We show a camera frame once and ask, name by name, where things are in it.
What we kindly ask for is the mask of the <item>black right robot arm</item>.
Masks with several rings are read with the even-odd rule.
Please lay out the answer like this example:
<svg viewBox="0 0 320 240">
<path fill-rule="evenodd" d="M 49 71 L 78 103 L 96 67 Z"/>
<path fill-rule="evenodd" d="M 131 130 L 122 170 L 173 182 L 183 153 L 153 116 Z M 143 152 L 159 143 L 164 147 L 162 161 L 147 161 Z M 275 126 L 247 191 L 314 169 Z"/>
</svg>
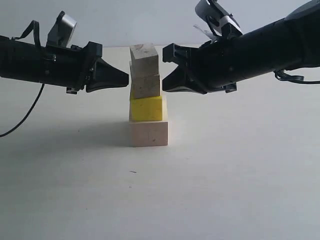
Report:
<svg viewBox="0 0 320 240">
<path fill-rule="evenodd" d="M 162 81 L 165 92 L 231 93 L 238 82 L 267 73 L 282 82 L 305 85 L 303 76 L 289 71 L 320 65 L 317 0 L 248 33 L 216 0 L 199 1 L 195 12 L 208 25 L 210 39 L 199 47 L 172 43 L 163 48 L 163 62 L 177 65 Z"/>
</svg>

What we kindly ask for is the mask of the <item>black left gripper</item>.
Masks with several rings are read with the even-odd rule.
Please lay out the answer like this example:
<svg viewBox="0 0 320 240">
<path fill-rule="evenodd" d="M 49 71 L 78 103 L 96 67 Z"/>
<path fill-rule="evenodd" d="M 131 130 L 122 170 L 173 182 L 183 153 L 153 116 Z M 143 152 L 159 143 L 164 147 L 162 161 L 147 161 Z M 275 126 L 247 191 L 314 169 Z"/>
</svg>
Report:
<svg viewBox="0 0 320 240">
<path fill-rule="evenodd" d="M 110 65 L 103 59 L 103 46 L 88 42 L 85 47 L 72 45 L 70 48 L 48 45 L 46 50 L 54 59 L 46 63 L 44 83 L 65 87 L 68 94 L 76 95 L 86 85 L 86 92 L 124 88 L 129 84 L 129 75 Z"/>
</svg>

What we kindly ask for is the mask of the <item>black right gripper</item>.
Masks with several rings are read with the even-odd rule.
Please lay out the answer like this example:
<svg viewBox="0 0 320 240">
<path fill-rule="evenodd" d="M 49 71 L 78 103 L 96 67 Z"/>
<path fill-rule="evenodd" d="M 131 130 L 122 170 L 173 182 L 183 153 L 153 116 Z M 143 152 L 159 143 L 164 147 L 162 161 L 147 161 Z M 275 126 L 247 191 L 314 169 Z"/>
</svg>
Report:
<svg viewBox="0 0 320 240">
<path fill-rule="evenodd" d="M 178 66 L 162 80 L 168 93 L 189 92 L 205 95 L 237 90 L 235 67 L 236 39 L 205 42 L 199 47 L 171 43 L 162 49 L 162 61 Z"/>
</svg>

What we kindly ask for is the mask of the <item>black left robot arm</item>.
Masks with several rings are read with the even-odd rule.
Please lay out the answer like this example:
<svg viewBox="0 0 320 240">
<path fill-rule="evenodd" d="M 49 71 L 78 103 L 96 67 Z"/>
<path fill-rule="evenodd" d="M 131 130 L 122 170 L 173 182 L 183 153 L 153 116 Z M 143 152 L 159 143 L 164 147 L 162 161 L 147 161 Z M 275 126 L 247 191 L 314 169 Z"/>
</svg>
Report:
<svg viewBox="0 0 320 240">
<path fill-rule="evenodd" d="M 103 46 L 41 46 L 40 24 L 31 21 L 19 37 L 0 37 L 0 76 L 66 89 L 68 94 L 124 88 L 129 75 L 102 59 Z"/>
</svg>

